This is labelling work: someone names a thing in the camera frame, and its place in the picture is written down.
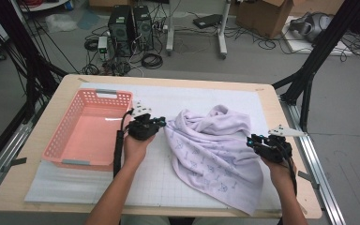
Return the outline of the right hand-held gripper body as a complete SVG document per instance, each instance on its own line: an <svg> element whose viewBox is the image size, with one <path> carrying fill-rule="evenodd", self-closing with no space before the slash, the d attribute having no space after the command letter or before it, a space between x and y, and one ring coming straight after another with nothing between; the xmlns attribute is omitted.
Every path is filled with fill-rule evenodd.
<svg viewBox="0 0 360 225"><path fill-rule="evenodd" d="M296 130L290 127L279 125L268 131L269 136L263 141L254 141L256 147L252 148L254 152L262 158L271 162L281 163L293 156L293 149L287 137L306 137L308 134L304 131Z"/></svg>

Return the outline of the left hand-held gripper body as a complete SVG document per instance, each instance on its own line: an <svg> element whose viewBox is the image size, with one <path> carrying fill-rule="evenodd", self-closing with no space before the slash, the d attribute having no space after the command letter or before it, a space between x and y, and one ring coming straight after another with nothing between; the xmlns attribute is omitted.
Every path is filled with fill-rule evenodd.
<svg viewBox="0 0 360 225"><path fill-rule="evenodd" d="M131 112L132 120L127 125L128 134L139 141L146 141L158 132L158 120L151 117L151 109L145 107L140 101L136 103Z"/></svg>

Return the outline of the lilac printed towel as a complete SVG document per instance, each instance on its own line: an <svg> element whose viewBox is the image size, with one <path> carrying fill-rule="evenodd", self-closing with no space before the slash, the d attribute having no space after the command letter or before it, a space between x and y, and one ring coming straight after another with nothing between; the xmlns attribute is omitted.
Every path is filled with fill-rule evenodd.
<svg viewBox="0 0 360 225"><path fill-rule="evenodd" d="M217 105L206 115L183 110L164 132L177 176L190 187L249 215L263 191L258 155L247 146L250 117Z"/></svg>

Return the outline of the pink plastic basket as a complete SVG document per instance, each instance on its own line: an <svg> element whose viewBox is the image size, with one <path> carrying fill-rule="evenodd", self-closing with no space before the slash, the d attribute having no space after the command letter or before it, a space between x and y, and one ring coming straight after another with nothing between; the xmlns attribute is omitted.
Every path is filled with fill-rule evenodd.
<svg viewBox="0 0 360 225"><path fill-rule="evenodd" d="M79 89L42 158L62 168L111 171L116 133L128 124L132 103L128 91Z"/></svg>

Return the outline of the person's left hand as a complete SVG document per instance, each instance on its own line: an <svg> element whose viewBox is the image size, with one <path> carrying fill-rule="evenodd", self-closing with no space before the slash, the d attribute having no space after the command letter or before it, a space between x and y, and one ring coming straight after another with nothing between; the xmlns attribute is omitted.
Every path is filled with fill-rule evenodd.
<svg viewBox="0 0 360 225"><path fill-rule="evenodd" d="M125 138L125 161L124 168L131 168L132 170L137 170L141 163L143 162L147 147L151 141L154 140L154 136L148 138L145 141L139 141L133 137L127 135Z"/></svg>

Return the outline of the person's right hand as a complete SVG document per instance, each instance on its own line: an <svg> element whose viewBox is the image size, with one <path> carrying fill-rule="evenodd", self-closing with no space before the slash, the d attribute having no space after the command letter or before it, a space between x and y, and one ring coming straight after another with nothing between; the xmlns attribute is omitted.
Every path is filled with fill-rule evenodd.
<svg viewBox="0 0 360 225"><path fill-rule="evenodd" d="M293 191L293 181L286 162L274 163L265 158L262 161L269 168L271 181L277 191Z"/></svg>

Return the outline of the white foam mat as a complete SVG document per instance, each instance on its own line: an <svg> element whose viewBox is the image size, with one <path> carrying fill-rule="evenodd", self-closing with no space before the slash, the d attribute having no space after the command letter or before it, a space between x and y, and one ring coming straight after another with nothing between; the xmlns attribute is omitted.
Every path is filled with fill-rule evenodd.
<svg viewBox="0 0 360 225"><path fill-rule="evenodd" d="M183 110L206 116L213 107L223 105L250 117L250 135L265 134L268 131L263 105L255 90L98 82L85 82L79 89L81 88L128 91L133 95L133 102L140 101L143 106L152 110L155 117L164 116L166 123ZM235 209L184 183L175 173L172 161L173 152L162 128L147 147L146 157L136 171L126 204L140 207ZM253 214L261 210L278 210L280 207L269 170L261 160L260 165L263 173L262 195ZM62 168L42 159L24 199L28 203L93 205L100 199L112 180L113 170L104 172Z"/></svg>

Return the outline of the white metal stand leg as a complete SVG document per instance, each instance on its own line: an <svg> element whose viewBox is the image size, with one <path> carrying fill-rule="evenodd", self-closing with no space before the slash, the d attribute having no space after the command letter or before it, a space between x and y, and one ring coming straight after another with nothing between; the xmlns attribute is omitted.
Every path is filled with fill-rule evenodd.
<svg viewBox="0 0 360 225"><path fill-rule="evenodd" d="M174 0L169 0L169 14L167 16L168 31L167 31L167 41L166 41L166 53L169 56L172 55L173 42L174 42L173 13L174 13Z"/></svg>
<svg viewBox="0 0 360 225"><path fill-rule="evenodd" d="M225 28L227 25L228 15L231 7L231 0L224 0L224 9L222 13L222 19L220 23L220 27L217 30L217 40L218 40L218 46L219 46L219 55L222 59L225 59L227 57L227 45L225 40Z"/></svg>

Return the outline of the black computer tower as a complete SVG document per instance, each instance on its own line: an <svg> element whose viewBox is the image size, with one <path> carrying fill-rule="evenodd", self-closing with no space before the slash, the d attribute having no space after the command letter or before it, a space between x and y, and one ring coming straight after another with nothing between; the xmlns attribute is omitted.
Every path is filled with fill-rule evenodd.
<svg viewBox="0 0 360 225"><path fill-rule="evenodd" d="M118 56L131 56L131 41L135 38L131 7L115 5L108 21L114 52Z"/></svg>
<svg viewBox="0 0 360 225"><path fill-rule="evenodd" d="M154 49L152 20L147 6L133 8L136 38L141 51Z"/></svg>

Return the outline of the small white box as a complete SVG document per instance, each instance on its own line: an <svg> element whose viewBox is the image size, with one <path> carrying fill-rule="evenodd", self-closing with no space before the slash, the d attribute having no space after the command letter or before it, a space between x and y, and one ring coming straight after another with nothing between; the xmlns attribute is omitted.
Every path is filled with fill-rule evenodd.
<svg viewBox="0 0 360 225"><path fill-rule="evenodd" d="M97 49L100 53L108 52L108 38L107 37L99 37Z"/></svg>

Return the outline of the white flat board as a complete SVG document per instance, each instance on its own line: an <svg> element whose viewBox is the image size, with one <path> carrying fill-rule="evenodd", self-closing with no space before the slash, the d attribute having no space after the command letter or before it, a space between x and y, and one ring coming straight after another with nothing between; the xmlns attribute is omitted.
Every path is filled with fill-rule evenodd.
<svg viewBox="0 0 360 225"><path fill-rule="evenodd" d="M283 26L281 31L283 39L289 47L289 50L292 53L311 53L313 50L312 44L308 42L304 37L302 37L297 31L289 30L291 20L294 20L294 16L289 16L287 18L285 25ZM353 53L342 41L339 41L336 47L331 51L331 55L334 56L350 56L352 54Z"/></svg>

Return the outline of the black flat device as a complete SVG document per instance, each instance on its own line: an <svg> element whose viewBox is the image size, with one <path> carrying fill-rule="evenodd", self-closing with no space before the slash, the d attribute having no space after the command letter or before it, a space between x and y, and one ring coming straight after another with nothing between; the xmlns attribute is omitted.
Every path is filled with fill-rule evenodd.
<svg viewBox="0 0 360 225"><path fill-rule="evenodd" d="M217 25L221 22L222 16L219 14L212 14L208 16L204 16L201 18L197 18L193 20L193 24L196 25L200 29L204 29L207 27L211 27Z"/></svg>

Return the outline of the brown cardboard box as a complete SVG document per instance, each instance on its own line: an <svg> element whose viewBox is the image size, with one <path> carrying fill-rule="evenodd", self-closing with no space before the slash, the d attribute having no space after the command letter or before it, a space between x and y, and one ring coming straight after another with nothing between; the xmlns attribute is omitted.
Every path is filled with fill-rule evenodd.
<svg viewBox="0 0 360 225"><path fill-rule="evenodd" d="M293 0L244 0L238 7L235 23L261 37L275 38L280 34Z"/></svg>

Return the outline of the teal plastic sheet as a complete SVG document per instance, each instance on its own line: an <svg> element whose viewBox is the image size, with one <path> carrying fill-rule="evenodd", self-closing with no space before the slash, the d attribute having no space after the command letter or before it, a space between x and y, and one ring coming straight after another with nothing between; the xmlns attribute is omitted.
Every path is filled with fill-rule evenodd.
<svg viewBox="0 0 360 225"><path fill-rule="evenodd" d="M77 22L82 30L89 30L99 21L99 16L93 10L86 10Z"/></svg>

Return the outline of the grey rounded device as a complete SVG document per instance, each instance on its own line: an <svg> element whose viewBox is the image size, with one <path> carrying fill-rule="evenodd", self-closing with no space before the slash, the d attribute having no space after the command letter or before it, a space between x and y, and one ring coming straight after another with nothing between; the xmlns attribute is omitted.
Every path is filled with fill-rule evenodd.
<svg viewBox="0 0 360 225"><path fill-rule="evenodd" d="M296 31L304 37L308 42L315 42L316 39L324 32L332 18L322 12L307 12L304 16L291 20L290 31Z"/></svg>

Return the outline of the clear plastic bag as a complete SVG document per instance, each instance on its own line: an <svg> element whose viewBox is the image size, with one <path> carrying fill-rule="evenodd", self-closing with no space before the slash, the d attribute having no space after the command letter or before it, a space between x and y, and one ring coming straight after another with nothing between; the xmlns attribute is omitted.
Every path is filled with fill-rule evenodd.
<svg viewBox="0 0 360 225"><path fill-rule="evenodd" d="M77 24L66 14L53 14L45 18L50 33L69 32L77 28Z"/></svg>

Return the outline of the white round table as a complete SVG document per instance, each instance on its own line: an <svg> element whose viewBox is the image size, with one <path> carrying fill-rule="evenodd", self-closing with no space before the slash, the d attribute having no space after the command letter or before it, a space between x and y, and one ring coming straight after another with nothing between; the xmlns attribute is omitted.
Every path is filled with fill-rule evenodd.
<svg viewBox="0 0 360 225"><path fill-rule="evenodd" d="M47 0L43 0L43 2L39 5L34 6L26 6L23 3L19 3L19 8L22 12L26 11L41 11L41 10L47 10L57 7L63 7L65 10L73 10L74 4L72 0L58 0L57 2L48 2Z"/></svg>

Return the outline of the grey metal bracket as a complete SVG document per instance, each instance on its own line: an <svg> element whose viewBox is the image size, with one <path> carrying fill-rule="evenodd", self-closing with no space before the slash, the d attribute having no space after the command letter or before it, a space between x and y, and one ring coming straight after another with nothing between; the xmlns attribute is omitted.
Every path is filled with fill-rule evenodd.
<svg viewBox="0 0 360 225"><path fill-rule="evenodd" d="M319 188L320 188L320 184L318 184L318 183L315 181L314 177L311 176L311 175L309 175L309 174L307 174L306 172L298 171L298 172L297 172L297 175L298 175L299 177L301 177L301 178L309 181L309 183L311 184L311 186L312 186L313 189L319 189Z"/></svg>
<svg viewBox="0 0 360 225"><path fill-rule="evenodd" d="M7 173L11 167L26 163L27 157L12 159L8 165L4 165L1 168L2 173Z"/></svg>

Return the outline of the aluminium rail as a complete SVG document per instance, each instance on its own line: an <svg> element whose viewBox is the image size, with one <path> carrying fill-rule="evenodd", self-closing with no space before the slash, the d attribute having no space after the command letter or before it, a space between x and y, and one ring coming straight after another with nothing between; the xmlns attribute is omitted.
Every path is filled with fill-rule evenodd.
<svg viewBox="0 0 360 225"><path fill-rule="evenodd" d="M299 152L301 153L302 159L307 166L308 175L311 178L313 189L318 194L321 209L325 213L329 224L346 225L346 221L330 187L311 137L308 134L304 137L297 137L296 142L301 147Z"/></svg>
<svg viewBox="0 0 360 225"><path fill-rule="evenodd" d="M35 112L27 117L23 105L0 135L0 180L6 174L1 172L2 166L17 158L44 110L45 106L38 104Z"/></svg>

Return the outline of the black metal frame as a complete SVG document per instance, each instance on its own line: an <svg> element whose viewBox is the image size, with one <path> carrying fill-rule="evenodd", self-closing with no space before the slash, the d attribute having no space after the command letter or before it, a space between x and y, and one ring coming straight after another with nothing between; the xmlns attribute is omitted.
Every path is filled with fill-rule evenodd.
<svg viewBox="0 0 360 225"><path fill-rule="evenodd" d="M331 51L334 50L348 28L359 16L360 0L344 0L303 66L294 74L273 84L275 89L289 85L287 91L280 96L280 99L288 105L294 106L297 99L303 96L299 127L305 132L308 131L308 113L314 77Z"/></svg>
<svg viewBox="0 0 360 225"><path fill-rule="evenodd" d="M58 87L59 78L68 75L66 71L49 62L38 50L31 36L10 0L0 0L0 24L12 41L16 52L0 35L0 44L8 53L17 73L26 79L24 89L26 101L0 136L0 153L8 138L21 122L28 122L36 114L35 106L41 97L51 97Z"/></svg>

